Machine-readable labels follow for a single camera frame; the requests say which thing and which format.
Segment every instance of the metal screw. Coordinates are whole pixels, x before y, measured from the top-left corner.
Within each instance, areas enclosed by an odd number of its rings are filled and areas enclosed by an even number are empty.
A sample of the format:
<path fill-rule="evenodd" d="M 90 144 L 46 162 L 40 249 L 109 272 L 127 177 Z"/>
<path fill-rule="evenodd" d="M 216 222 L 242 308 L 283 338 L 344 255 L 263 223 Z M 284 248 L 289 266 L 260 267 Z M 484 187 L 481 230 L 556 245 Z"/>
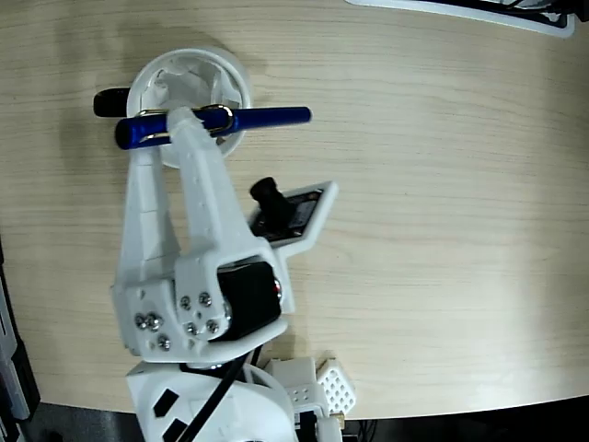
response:
<path fill-rule="evenodd" d="M 208 330 L 209 333 L 215 334 L 219 331 L 219 324 L 217 324 L 216 320 L 207 320 L 206 330 Z"/>
<path fill-rule="evenodd" d="M 145 327 L 147 327 L 147 324 L 145 323 L 145 316 L 141 313 L 137 313 L 135 315 L 135 325 L 139 330 L 145 330 Z"/>
<path fill-rule="evenodd" d="M 157 336 L 157 346 L 164 352 L 169 352 L 169 347 L 171 345 L 172 342 L 165 334 L 160 334 L 159 336 Z"/>
<path fill-rule="evenodd" d="M 274 290 L 276 291 L 276 296 L 280 301 L 283 298 L 283 287 L 280 285 L 280 281 L 274 279 Z"/>
<path fill-rule="evenodd" d="M 191 299 L 189 297 L 182 297 L 180 299 L 180 306 L 185 310 L 191 309 Z"/>
<path fill-rule="evenodd" d="M 147 313 L 145 317 L 145 326 L 152 332 L 157 332 L 159 328 L 164 324 L 164 320 L 157 316 L 157 313 L 151 311 Z"/>
<path fill-rule="evenodd" d="M 196 325 L 194 325 L 194 322 L 189 322 L 188 324 L 186 324 L 184 326 L 184 328 L 186 329 L 187 334 L 191 334 L 192 336 L 196 336 L 198 334 L 198 331 L 196 330 Z"/>
<path fill-rule="evenodd" d="M 213 301 L 211 300 L 211 295 L 206 292 L 202 292 L 199 295 L 199 304 L 205 307 L 210 307 Z"/>

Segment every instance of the dark floor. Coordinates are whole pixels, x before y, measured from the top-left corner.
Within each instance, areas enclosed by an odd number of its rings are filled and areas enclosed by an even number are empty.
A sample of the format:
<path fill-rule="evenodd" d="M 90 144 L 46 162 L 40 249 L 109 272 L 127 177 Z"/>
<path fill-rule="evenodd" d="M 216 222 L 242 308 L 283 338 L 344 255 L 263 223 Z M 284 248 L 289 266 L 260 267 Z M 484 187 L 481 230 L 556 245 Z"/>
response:
<path fill-rule="evenodd" d="M 582 397 L 494 412 L 384 419 L 378 421 L 372 442 L 587 440 L 587 411 L 589 397 Z M 344 433 L 358 434 L 359 425 L 358 421 L 348 422 Z M 39 406 L 24 431 L 30 442 L 48 442 L 51 432 L 61 434 L 63 442 L 143 441 L 133 414 L 46 403 Z"/>

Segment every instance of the white object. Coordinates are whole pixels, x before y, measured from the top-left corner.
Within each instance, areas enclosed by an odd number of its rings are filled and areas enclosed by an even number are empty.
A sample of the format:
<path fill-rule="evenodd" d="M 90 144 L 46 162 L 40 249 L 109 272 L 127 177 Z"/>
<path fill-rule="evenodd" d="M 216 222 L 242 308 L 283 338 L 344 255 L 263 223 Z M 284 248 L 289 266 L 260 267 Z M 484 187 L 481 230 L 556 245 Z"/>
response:
<path fill-rule="evenodd" d="M 127 98 L 127 116 L 145 109 L 200 108 L 225 104 L 232 109 L 251 108 L 248 72 L 230 52 L 214 47 L 178 49 L 160 55 L 137 75 Z M 245 132 L 219 139 L 218 148 L 229 155 Z M 160 146 L 162 161 L 178 168 L 171 145 Z"/>
<path fill-rule="evenodd" d="M 245 381 L 233 383 L 195 442 L 298 442 L 298 416 L 305 412 L 317 417 L 318 442 L 341 442 L 339 421 L 328 415 L 312 358 L 273 360 L 265 370 L 245 364 L 243 371 Z M 173 425 L 183 431 L 220 381 L 182 371 L 177 364 L 136 366 L 127 383 L 145 441 L 161 442 Z M 315 393 L 306 401 L 294 401 L 296 385 L 301 391 L 314 386 Z"/>
<path fill-rule="evenodd" d="M 247 381 L 234 382 L 194 441 L 298 442 L 295 412 L 284 388 L 259 368 L 245 365 L 244 372 Z M 145 441 L 161 442 L 172 425 L 188 425 L 220 380 L 182 372 L 177 364 L 141 363 L 134 368 L 127 383 Z"/>
<path fill-rule="evenodd" d="M 0 382 L 6 393 L 6 399 L 10 405 L 10 414 L 15 419 L 25 420 L 31 416 L 31 409 L 27 402 L 28 395 L 25 392 L 27 375 L 23 376 L 23 366 L 20 357 L 17 356 L 19 349 L 17 330 L 13 324 L 13 317 L 10 314 L 8 293 L 4 283 L 0 279 Z"/>
<path fill-rule="evenodd" d="M 406 9 L 409 11 L 433 12 L 435 14 L 445 14 L 448 16 L 473 18 L 476 20 L 489 21 L 492 23 L 499 23 L 502 25 L 513 26 L 520 29 L 528 29 L 536 32 L 541 32 L 556 37 L 570 37 L 574 33 L 574 16 L 567 16 L 567 25 L 565 28 L 556 28 L 554 26 L 537 23 L 532 20 L 527 20 L 522 17 L 506 16 L 504 14 L 496 14 L 488 11 L 481 11 L 475 8 L 444 5 L 442 3 L 434 3 L 423 0 L 346 0 L 348 3 L 360 6 L 381 6 L 396 9 Z M 551 20 L 557 17 L 554 14 L 546 14 Z"/>
<path fill-rule="evenodd" d="M 317 381 L 325 391 L 329 413 L 348 414 L 356 404 L 352 381 L 336 359 L 328 359 L 317 373 Z"/>
<path fill-rule="evenodd" d="M 252 351 L 287 327 L 281 315 L 237 340 L 212 342 L 223 336 L 231 321 L 217 270 L 236 262 L 267 262 L 282 286 L 282 313 L 293 311 L 286 258 L 315 243 L 337 185 L 327 182 L 303 188 L 323 191 L 304 235 L 270 245 L 251 233 L 222 153 L 193 112 L 189 108 L 172 110 L 167 128 L 179 157 L 190 249 L 180 256 L 168 212 L 160 149 L 131 150 L 113 301 L 121 337 L 134 355 L 148 362 L 209 367 Z M 206 307 L 199 301 L 203 294 L 210 298 Z"/>

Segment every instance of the wooden table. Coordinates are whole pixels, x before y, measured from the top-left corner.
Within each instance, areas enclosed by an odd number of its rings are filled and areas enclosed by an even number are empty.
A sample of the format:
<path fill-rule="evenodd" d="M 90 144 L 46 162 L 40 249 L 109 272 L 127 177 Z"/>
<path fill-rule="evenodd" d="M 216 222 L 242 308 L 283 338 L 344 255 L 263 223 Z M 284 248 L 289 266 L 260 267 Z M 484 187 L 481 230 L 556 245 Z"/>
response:
<path fill-rule="evenodd" d="M 127 156 L 92 97 L 204 44 L 246 65 L 257 105 L 315 113 L 228 159 L 244 210 L 267 175 L 341 186 L 319 243 L 291 261 L 298 311 L 267 356 L 337 356 L 352 417 L 588 394 L 588 38 L 342 0 L 7 2 L 0 234 L 42 398 L 132 409 L 138 361 L 109 292 Z"/>

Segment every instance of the white robotic arm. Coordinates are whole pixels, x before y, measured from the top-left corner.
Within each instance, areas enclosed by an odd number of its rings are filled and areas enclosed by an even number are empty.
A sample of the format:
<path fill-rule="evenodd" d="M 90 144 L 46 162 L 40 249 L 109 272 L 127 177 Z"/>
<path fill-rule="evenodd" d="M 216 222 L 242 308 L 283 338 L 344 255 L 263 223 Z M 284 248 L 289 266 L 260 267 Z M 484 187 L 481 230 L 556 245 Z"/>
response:
<path fill-rule="evenodd" d="M 190 249 L 180 254 L 159 147 L 132 150 L 112 287 L 122 339 L 145 361 L 128 377 L 145 438 L 165 442 L 176 440 L 219 385 L 216 369 L 286 330 L 283 314 L 295 310 L 286 260 L 313 246 L 337 194 L 337 185 L 325 182 L 282 196 L 273 179 L 264 179 L 251 190 L 260 207 L 246 219 L 218 146 L 193 112 L 172 110 L 167 130 L 179 157 Z M 318 419 L 317 440 L 339 440 L 312 366 L 295 370 L 308 372 L 314 391 L 307 401 L 315 408 L 303 412 Z M 296 441 L 294 416 L 302 412 L 288 385 L 253 366 L 243 373 L 194 440 Z M 180 400 L 158 416 L 167 391 Z M 276 426 L 259 427 L 264 416 Z"/>

